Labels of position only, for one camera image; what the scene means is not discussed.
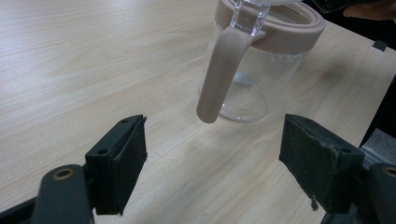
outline wooden table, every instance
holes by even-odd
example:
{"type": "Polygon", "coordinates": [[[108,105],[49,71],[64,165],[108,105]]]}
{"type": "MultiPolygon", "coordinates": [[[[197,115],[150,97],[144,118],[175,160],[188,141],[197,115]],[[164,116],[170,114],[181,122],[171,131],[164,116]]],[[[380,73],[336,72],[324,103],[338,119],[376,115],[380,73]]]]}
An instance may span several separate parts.
{"type": "Polygon", "coordinates": [[[120,119],[144,114],[148,160],[123,217],[97,223],[319,223],[278,161],[285,113],[357,146],[396,52],[330,22],[285,94],[254,123],[195,115],[216,0],[0,4],[0,211],[47,171],[83,164],[120,119]]]}

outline clear plastic handle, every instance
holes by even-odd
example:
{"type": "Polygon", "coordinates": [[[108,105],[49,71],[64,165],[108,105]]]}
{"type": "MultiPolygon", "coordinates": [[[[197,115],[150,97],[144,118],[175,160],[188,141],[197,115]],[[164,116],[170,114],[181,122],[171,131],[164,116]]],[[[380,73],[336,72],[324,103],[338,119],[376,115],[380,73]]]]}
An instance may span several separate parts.
{"type": "Polygon", "coordinates": [[[196,110],[201,121],[216,121],[245,51],[265,36],[262,21],[270,6],[268,0],[236,1],[231,24],[217,40],[206,71],[196,110]]]}

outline pink handle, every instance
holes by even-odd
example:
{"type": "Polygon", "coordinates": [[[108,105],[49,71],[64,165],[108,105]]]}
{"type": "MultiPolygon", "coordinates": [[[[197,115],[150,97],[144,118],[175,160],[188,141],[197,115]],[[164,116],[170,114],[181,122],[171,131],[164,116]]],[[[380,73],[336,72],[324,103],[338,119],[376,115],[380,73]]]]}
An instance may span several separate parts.
{"type": "Polygon", "coordinates": [[[221,33],[210,58],[196,110],[201,121],[216,121],[245,51],[253,41],[264,35],[264,32],[260,32],[252,36],[233,27],[221,33]]]}

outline jar lid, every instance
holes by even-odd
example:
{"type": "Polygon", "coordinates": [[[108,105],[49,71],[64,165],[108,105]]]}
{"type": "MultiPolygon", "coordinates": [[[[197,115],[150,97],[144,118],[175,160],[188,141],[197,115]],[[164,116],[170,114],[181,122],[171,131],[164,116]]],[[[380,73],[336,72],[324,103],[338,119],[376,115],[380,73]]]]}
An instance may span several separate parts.
{"type": "MultiPolygon", "coordinates": [[[[215,19],[222,29],[230,25],[234,6],[234,0],[218,1],[215,19]]],[[[271,6],[262,27],[266,36],[251,46],[285,54],[308,52],[317,43],[325,26],[323,17],[304,3],[271,6]]]]}

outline bolt hole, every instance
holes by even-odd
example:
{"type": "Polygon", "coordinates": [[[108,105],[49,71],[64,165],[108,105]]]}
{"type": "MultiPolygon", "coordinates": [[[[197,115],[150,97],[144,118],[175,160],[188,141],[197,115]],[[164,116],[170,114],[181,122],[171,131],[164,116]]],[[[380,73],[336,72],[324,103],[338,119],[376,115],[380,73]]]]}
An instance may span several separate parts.
{"type": "Polygon", "coordinates": [[[98,154],[99,155],[104,155],[104,154],[106,154],[107,153],[107,149],[100,149],[99,151],[98,151],[98,154]]]}
{"type": "Polygon", "coordinates": [[[385,173],[387,173],[388,175],[391,175],[393,177],[396,177],[396,169],[393,167],[386,167],[385,169],[385,173]]]}
{"type": "Polygon", "coordinates": [[[341,151],[344,153],[351,153],[352,151],[350,149],[347,148],[341,148],[341,151]]]}
{"type": "Polygon", "coordinates": [[[74,173],[73,169],[65,168],[53,174],[52,178],[55,180],[62,180],[70,177],[73,173],[74,173]]]}

